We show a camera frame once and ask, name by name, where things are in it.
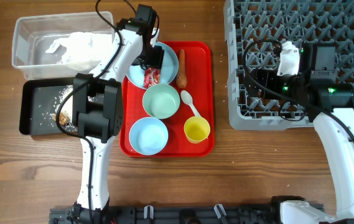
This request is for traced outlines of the red snack wrapper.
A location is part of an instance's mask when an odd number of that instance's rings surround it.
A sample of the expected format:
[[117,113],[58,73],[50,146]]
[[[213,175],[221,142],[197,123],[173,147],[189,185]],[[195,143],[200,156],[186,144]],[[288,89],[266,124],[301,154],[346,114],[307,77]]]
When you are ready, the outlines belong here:
[[160,70],[157,68],[148,67],[144,72],[143,87],[148,89],[157,84],[160,84]]

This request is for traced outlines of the orange carrot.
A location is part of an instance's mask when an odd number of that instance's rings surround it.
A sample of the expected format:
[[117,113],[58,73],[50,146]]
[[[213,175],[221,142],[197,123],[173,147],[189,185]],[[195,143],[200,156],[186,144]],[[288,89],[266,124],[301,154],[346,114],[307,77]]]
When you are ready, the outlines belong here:
[[180,52],[179,52],[179,71],[177,74],[176,84],[179,88],[185,88],[187,86],[184,49],[180,50]]

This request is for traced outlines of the teal green bowl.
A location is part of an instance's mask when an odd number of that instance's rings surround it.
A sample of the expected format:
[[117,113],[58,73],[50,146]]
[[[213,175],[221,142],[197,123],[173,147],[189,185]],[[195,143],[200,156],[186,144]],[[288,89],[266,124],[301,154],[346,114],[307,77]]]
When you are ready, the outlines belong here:
[[149,87],[142,98],[145,112],[157,119],[173,116],[180,106],[180,96],[177,90],[166,84]]

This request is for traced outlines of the white paper napkin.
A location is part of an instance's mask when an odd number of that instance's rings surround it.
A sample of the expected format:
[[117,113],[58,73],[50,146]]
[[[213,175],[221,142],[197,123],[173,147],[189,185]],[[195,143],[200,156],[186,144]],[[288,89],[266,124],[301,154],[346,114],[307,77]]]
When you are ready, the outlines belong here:
[[45,51],[54,54],[62,46],[66,48],[58,64],[101,61],[113,49],[113,36],[92,32],[73,32],[69,37],[55,39]]

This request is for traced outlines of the light blue bowl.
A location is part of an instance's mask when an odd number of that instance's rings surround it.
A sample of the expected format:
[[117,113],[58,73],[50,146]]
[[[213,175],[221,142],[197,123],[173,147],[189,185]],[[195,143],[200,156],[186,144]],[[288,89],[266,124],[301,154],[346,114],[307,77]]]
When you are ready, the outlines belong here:
[[169,132],[159,119],[145,117],[137,120],[129,131],[129,142],[134,151],[143,156],[161,152],[168,143]]

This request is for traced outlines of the yellow plastic cup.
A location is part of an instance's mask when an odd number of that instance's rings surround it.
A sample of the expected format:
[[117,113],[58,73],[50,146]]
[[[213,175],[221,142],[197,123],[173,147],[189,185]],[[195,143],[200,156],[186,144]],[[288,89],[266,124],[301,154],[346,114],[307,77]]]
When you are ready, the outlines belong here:
[[210,135],[210,131],[209,122],[201,116],[193,116],[184,124],[185,136],[193,144],[204,141]]

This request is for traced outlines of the white rice pile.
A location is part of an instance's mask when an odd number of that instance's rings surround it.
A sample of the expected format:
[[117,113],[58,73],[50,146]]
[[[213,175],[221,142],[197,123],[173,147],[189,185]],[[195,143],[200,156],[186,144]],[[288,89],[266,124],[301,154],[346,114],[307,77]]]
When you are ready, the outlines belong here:
[[[39,88],[39,93],[43,93],[45,98],[44,102],[39,104],[38,109],[43,109],[39,112],[38,125],[40,129],[58,131],[56,125],[57,112],[61,104],[65,101],[65,98],[72,92],[72,85],[65,86],[49,86],[48,88]],[[62,106],[60,113],[67,113],[71,118],[71,122],[67,126],[61,126],[68,132],[76,132],[77,128],[72,124],[72,112],[73,112],[73,97],[71,96],[65,104]]]

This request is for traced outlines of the brown food scrap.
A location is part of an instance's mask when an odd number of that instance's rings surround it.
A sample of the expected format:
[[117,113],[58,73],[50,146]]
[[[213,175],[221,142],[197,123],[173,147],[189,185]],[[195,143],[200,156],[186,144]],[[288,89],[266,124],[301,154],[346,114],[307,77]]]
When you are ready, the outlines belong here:
[[69,117],[69,115],[67,113],[60,113],[60,117],[59,117],[59,123],[61,126],[67,126],[69,125],[71,122],[71,118]]

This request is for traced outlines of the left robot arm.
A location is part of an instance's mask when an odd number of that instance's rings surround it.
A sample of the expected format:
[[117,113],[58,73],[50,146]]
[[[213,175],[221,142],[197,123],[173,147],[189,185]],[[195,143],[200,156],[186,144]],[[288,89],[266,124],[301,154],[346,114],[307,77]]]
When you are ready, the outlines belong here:
[[73,205],[77,223],[108,223],[109,153],[123,122],[121,86],[133,64],[159,67],[164,51],[155,46],[156,18],[121,19],[112,50],[88,74],[73,81],[72,122],[83,147],[82,186]]

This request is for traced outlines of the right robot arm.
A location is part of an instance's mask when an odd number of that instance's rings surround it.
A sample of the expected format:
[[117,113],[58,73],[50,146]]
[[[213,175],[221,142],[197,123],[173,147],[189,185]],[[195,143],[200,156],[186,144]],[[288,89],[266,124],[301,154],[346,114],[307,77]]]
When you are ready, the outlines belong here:
[[335,187],[336,215],[328,215],[303,199],[275,204],[280,223],[354,223],[354,87],[337,83],[335,46],[280,43],[275,70],[245,68],[251,96],[284,100],[303,107],[327,155]]

